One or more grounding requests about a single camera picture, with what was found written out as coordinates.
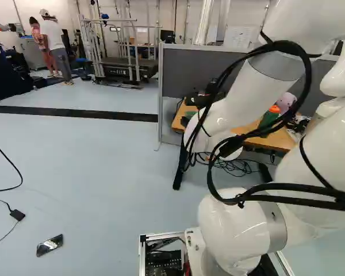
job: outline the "light blue floor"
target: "light blue floor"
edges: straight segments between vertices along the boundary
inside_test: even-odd
[[[44,76],[47,71],[37,72]],[[74,80],[75,85],[56,84],[23,95],[4,99],[0,105],[30,106],[36,108],[86,109],[115,112],[150,113],[158,112],[158,82],[151,79],[143,84],[142,90],[101,86]]]
[[[156,148],[156,124],[0,114],[0,146],[24,176],[0,193],[27,217],[0,244],[0,276],[137,275],[138,235],[196,226],[207,194],[205,167],[172,190],[179,148]],[[221,186],[252,185],[257,175]],[[0,155],[0,188],[18,183]],[[0,236],[13,225],[0,205]],[[36,246],[64,234],[64,247],[36,257]]]

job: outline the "cap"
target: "cap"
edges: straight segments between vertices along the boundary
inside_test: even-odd
[[[280,108],[277,105],[273,105],[273,106],[271,106],[269,111],[272,113],[280,113]]]
[[[45,9],[40,10],[40,14],[42,16],[50,16],[50,13],[48,12],[48,10],[45,10]]]

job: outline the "gray cabinet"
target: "gray cabinet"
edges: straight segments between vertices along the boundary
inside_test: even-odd
[[[20,38],[21,48],[24,58],[32,70],[46,67],[46,63],[40,51],[38,44],[31,37]]]

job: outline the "woman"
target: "woman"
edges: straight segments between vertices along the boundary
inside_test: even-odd
[[[50,70],[49,77],[51,78],[53,76],[58,76],[59,75],[58,67],[56,66],[55,60],[50,55],[49,50],[46,49],[43,36],[41,35],[41,32],[40,32],[39,22],[34,17],[30,17],[29,18],[29,24],[32,27],[32,37],[33,37],[34,41],[36,43],[38,43],[40,50],[43,54],[44,60],[46,62],[46,66]]]

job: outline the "cubicle partition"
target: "cubicle partition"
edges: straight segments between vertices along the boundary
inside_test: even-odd
[[[160,44],[159,50],[159,142],[180,145],[181,135],[171,129],[177,103],[185,96],[203,90],[211,79],[217,78],[235,60],[243,57],[245,49],[218,46]],[[327,55],[313,63],[313,83],[307,100],[300,109],[312,116],[321,102],[331,99],[323,94],[320,82],[335,64],[337,56]],[[228,91],[242,65],[237,66],[223,89]],[[289,92],[301,93],[304,77]]]

